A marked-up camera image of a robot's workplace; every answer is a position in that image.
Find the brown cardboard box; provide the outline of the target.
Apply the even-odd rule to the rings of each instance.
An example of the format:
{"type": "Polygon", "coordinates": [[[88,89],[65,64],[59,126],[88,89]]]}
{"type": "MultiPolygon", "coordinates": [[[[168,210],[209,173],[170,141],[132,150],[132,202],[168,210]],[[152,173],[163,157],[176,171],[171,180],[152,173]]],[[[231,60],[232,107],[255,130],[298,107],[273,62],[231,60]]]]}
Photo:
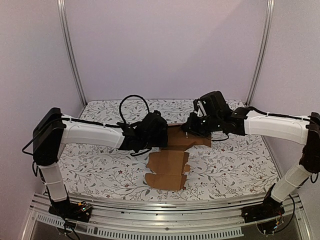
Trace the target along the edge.
{"type": "Polygon", "coordinates": [[[167,147],[149,154],[147,167],[152,171],[145,174],[145,182],[154,189],[165,191],[181,190],[190,171],[188,149],[194,146],[211,146],[209,137],[183,132],[180,125],[168,127],[167,147]]]}

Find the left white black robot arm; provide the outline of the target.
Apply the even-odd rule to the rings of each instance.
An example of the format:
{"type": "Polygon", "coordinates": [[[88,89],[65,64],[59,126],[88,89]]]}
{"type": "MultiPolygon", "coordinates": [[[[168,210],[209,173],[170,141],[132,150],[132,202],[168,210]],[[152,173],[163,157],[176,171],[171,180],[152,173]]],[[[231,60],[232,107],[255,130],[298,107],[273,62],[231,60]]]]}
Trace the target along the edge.
{"type": "Polygon", "coordinates": [[[21,151],[28,154],[26,149],[32,147],[29,155],[42,174],[51,204],[63,217],[70,217],[74,205],[58,166],[66,144],[100,145],[138,154],[142,150],[167,147],[168,123],[156,110],[132,124],[125,121],[107,124],[73,118],[62,114],[57,107],[50,109],[21,151]]]}

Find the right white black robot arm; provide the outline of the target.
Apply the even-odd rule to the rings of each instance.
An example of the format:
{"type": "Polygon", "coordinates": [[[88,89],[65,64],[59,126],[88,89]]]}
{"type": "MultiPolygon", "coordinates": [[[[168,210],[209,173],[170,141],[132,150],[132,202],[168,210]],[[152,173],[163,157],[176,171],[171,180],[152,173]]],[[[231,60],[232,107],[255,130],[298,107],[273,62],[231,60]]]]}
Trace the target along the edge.
{"type": "Polygon", "coordinates": [[[209,137],[213,132],[227,136],[263,136],[302,146],[298,162],[268,190],[259,206],[262,218],[269,218],[286,197],[320,172],[320,115],[317,112],[287,115],[253,106],[231,109],[220,91],[212,91],[193,101],[193,111],[182,130],[199,137],[209,137]]]}

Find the floral patterned table mat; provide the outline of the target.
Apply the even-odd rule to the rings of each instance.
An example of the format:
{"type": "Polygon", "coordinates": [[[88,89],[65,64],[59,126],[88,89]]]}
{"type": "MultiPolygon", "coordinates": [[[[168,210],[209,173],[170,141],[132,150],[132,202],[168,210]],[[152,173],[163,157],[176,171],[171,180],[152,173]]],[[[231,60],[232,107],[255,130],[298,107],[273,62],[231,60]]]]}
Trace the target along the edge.
{"type": "Polygon", "coordinates": [[[68,144],[59,159],[69,193],[131,201],[201,201],[265,194],[280,177],[260,136],[215,132],[211,146],[188,149],[190,171],[179,191],[147,185],[148,155],[68,144]]]}

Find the aluminium front rail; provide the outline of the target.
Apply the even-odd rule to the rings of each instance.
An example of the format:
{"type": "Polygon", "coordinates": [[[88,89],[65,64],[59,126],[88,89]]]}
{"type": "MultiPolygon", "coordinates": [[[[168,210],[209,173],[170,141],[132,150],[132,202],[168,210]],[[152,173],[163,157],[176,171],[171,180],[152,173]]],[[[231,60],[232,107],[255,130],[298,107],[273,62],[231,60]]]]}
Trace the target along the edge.
{"type": "Polygon", "coordinates": [[[200,201],[134,201],[70,196],[92,204],[89,222],[75,230],[49,213],[48,196],[36,193],[27,211],[23,240],[311,240],[313,235],[297,194],[284,201],[283,223],[272,234],[258,222],[245,222],[242,208],[257,205],[262,194],[200,201]]]}

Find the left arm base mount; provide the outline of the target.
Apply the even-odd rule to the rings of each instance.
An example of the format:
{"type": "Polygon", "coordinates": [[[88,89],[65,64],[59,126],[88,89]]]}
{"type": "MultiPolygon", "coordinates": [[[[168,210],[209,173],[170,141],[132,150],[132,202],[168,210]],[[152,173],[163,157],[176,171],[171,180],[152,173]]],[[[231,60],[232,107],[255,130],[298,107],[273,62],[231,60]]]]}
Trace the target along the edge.
{"type": "Polygon", "coordinates": [[[90,203],[86,203],[85,201],[72,203],[69,199],[66,199],[59,202],[51,201],[48,212],[52,215],[59,216],[62,219],[88,223],[91,218],[92,210],[93,206],[90,203]]]}

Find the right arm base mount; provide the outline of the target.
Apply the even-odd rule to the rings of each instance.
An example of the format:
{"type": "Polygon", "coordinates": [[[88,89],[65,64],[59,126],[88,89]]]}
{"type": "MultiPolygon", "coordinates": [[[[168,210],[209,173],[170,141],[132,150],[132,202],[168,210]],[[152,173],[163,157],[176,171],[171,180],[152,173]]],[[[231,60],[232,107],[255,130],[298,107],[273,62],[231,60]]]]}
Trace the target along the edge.
{"type": "Polygon", "coordinates": [[[241,217],[245,223],[258,222],[272,218],[270,221],[264,221],[257,224],[258,230],[264,235],[274,234],[279,227],[284,207],[281,203],[274,200],[264,200],[260,204],[243,207],[241,209],[241,217]]]}

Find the right aluminium frame post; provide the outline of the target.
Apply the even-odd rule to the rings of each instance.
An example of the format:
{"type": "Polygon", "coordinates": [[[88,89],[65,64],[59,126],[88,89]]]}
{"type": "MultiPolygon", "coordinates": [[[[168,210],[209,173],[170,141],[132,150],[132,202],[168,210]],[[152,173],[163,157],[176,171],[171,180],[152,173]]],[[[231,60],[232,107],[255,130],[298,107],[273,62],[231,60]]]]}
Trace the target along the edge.
{"type": "Polygon", "coordinates": [[[274,8],[275,8],[275,0],[268,0],[266,2],[266,13],[265,13],[264,24],[262,29],[262,38],[260,42],[259,52],[257,55],[257,61],[254,67],[251,84],[249,86],[248,95],[245,101],[245,104],[247,106],[249,106],[252,103],[257,86],[258,86],[260,74],[262,71],[262,67],[263,67],[263,63],[264,63],[264,59],[267,51],[268,40],[269,40],[271,28],[272,28],[274,8]]]}

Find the aluminium frame post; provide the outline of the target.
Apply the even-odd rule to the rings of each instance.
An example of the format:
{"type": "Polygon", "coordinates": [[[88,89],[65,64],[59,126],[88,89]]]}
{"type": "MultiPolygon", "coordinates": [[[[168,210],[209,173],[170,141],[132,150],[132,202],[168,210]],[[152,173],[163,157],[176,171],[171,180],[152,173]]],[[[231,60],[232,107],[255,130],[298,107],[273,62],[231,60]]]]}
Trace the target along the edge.
{"type": "Polygon", "coordinates": [[[271,28],[272,28],[274,8],[275,8],[275,0],[268,0],[266,2],[266,13],[265,13],[264,24],[262,29],[262,38],[260,42],[259,52],[257,55],[257,61],[254,67],[251,84],[249,86],[248,95],[245,101],[245,104],[247,106],[249,106],[252,103],[257,86],[258,86],[260,74],[262,71],[262,67],[263,67],[263,63],[264,63],[264,59],[267,51],[268,40],[269,40],[271,28]]]}
{"type": "Polygon", "coordinates": [[[57,0],[57,9],[59,14],[59,20],[62,30],[62,36],[64,39],[64,44],[66,48],[67,57],[70,64],[71,73],[73,76],[73,80],[75,83],[75,87],[80,99],[80,102],[83,107],[85,107],[88,102],[85,96],[84,88],[81,82],[80,73],[77,66],[77,61],[72,45],[71,34],[68,24],[67,10],[66,10],[66,1],[65,0],[57,0]]]}

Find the left aluminium frame post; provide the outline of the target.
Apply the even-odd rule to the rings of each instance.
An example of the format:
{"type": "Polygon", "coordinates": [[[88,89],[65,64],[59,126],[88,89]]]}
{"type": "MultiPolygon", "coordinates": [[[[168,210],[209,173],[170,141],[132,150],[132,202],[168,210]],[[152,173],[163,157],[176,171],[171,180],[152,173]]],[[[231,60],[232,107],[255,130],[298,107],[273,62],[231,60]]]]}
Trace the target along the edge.
{"type": "Polygon", "coordinates": [[[68,24],[67,10],[66,10],[66,1],[65,0],[57,0],[57,9],[59,14],[59,20],[62,30],[62,36],[64,39],[64,44],[66,48],[67,57],[70,64],[71,73],[73,76],[73,80],[75,83],[75,87],[80,99],[80,102],[83,107],[85,107],[88,102],[85,96],[84,88],[81,82],[80,73],[77,66],[77,61],[72,45],[71,34],[68,24]]]}

